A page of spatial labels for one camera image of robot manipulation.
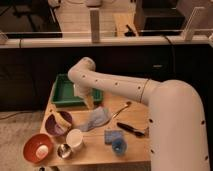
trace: cable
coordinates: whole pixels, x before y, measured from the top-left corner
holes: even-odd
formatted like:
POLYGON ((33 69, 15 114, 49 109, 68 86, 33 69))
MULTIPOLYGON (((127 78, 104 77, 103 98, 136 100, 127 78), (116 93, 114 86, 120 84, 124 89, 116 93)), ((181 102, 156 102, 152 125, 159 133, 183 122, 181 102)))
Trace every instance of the cable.
POLYGON ((173 43, 171 42, 171 40, 167 36, 165 36, 165 35, 161 35, 161 36, 164 37, 169 42, 169 44, 171 45, 172 62, 173 62, 173 76, 174 76, 174 78, 176 78, 176 55, 175 55, 174 45, 173 45, 173 43))
POLYGON ((14 114, 11 114, 11 115, 2 117, 2 118, 0 118, 0 120, 8 119, 8 118, 11 118, 11 117, 13 117, 13 116, 20 115, 20 114, 34 113, 34 112, 35 112, 35 111, 22 111, 22 112, 17 112, 17 113, 14 113, 14 114))
POLYGON ((66 2, 68 2, 69 4, 84 4, 84 2, 74 2, 74 1, 70 1, 70 0, 66 0, 66 2))

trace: floor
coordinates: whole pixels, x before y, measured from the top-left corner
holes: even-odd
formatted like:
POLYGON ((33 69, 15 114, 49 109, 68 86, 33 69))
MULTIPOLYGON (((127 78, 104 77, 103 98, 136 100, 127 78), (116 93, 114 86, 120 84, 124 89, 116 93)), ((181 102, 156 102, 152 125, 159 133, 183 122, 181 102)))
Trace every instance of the floor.
MULTIPOLYGON (((130 0, 103 0, 100 7, 101 35, 115 36, 114 13, 134 12, 135 3, 130 0)), ((84 0, 62 0, 60 8, 55 9, 63 37, 90 36, 89 8, 84 0)))
MULTIPOLYGON (((0 112, 0 118, 17 112, 0 112)), ((2 171, 38 171, 23 157, 26 141, 39 132, 44 111, 19 113, 8 119, 0 120, 0 166, 2 171)), ((61 171, 150 171, 150 165, 142 163, 60 166, 61 171)))

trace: orange bowl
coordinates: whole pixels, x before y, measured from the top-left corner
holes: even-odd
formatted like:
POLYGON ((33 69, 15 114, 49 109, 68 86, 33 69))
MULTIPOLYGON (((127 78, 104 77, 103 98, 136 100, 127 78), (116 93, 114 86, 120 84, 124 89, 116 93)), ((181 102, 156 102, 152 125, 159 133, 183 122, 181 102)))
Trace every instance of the orange bowl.
POLYGON ((38 163, 45 159, 53 149, 53 143, 46 134, 36 134, 25 144, 24 158, 32 163, 38 163))

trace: blue mug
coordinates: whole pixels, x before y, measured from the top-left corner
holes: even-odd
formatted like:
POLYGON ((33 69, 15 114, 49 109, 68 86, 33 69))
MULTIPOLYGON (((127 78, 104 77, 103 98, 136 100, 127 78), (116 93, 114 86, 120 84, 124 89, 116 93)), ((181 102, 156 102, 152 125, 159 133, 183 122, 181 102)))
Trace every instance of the blue mug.
POLYGON ((112 141, 112 150, 116 155, 121 156, 125 153, 127 144, 123 138, 116 138, 112 141))

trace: green tray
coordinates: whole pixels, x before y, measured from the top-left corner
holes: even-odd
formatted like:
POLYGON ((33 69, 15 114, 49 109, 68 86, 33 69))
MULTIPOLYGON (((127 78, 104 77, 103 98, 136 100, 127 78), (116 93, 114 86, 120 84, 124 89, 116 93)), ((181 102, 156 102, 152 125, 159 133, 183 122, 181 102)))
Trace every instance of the green tray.
MULTIPOLYGON (((102 91, 93 89, 92 94, 95 104, 103 100, 102 91)), ((68 79, 67 74, 57 75, 51 102, 56 107, 85 105, 81 98, 74 96, 73 83, 68 79)))

